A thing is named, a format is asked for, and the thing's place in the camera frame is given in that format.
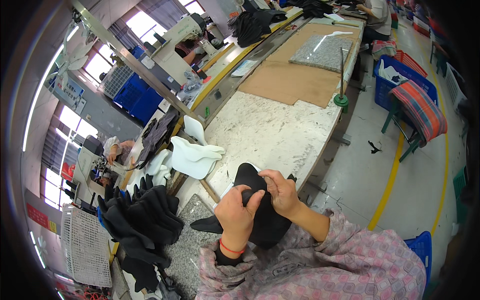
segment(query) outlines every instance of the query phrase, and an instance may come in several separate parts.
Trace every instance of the plastic bag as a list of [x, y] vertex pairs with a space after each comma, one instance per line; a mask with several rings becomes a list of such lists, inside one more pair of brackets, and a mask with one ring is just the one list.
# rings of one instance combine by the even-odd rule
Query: plastic bag
[[183, 75], [185, 75], [185, 78], [187, 78], [187, 82], [183, 85], [183, 91], [185, 93], [198, 90], [202, 86], [202, 79], [200, 79], [197, 74], [185, 71]]

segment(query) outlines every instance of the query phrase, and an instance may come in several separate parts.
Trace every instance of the red sign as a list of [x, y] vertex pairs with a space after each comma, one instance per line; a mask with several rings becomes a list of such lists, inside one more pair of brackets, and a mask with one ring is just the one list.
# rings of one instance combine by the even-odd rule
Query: red sign
[[45, 227], [46, 229], [50, 230], [50, 226], [48, 225], [48, 217], [47, 215], [41, 213], [39, 210], [35, 209], [33, 206], [27, 203], [27, 213], [28, 217], [41, 226]]

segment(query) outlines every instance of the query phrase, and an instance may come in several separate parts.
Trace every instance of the hand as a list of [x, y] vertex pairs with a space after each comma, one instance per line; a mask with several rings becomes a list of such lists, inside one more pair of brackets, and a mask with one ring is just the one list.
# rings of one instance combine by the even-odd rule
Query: hand
[[214, 38], [210, 44], [212, 44], [212, 46], [216, 47], [216, 46], [220, 46], [222, 44], [222, 41], [219, 40], [218, 38]]
[[[247, 206], [243, 206], [241, 193], [245, 190], [250, 190], [250, 187], [244, 184], [234, 186], [215, 207], [215, 215], [223, 228], [222, 243], [236, 252], [242, 251], [247, 246], [255, 212], [265, 195], [264, 190], [259, 190], [250, 197]], [[222, 246], [220, 251], [229, 258], [240, 257], [239, 253], [232, 253]]]
[[266, 169], [258, 175], [264, 177], [267, 191], [272, 194], [272, 205], [275, 211], [285, 218], [292, 218], [300, 211], [300, 200], [297, 196], [295, 182], [285, 179], [279, 171]]
[[107, 162], [109, 165], [112, 165], [113, 166], [113, 162], [115, 161], [115, 159], [117, 159], [117, 154], [114, 152], [114, 153], [111, 153], [107, 156]]
[[202, 47], [197, 47], [193, 50], [195, 54], [204, 54], [205, 50]]

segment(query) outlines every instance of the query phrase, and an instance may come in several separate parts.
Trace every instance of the yellow sign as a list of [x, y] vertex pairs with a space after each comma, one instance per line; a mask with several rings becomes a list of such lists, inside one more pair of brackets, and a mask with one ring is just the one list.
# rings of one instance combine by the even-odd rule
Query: yellow sign
[[55, 224], [54, 222], [48, 220], [48, 229], [49, 229], [51, 232], [57, 233], [57, 224]]

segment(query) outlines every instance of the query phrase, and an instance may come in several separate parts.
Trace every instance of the white glove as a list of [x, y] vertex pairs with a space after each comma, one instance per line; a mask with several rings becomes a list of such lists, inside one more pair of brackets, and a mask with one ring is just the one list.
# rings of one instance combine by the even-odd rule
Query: white glove
[[219, 40], [218, 38], [214, 38], [210, 44], [212, 44], [212, 46], [220, 46], [222, 44], [222, 41]]
[[202, 47], [197, 47], [195, 50], [193, 50], [195, 54], [204, 54], [205, 50]]

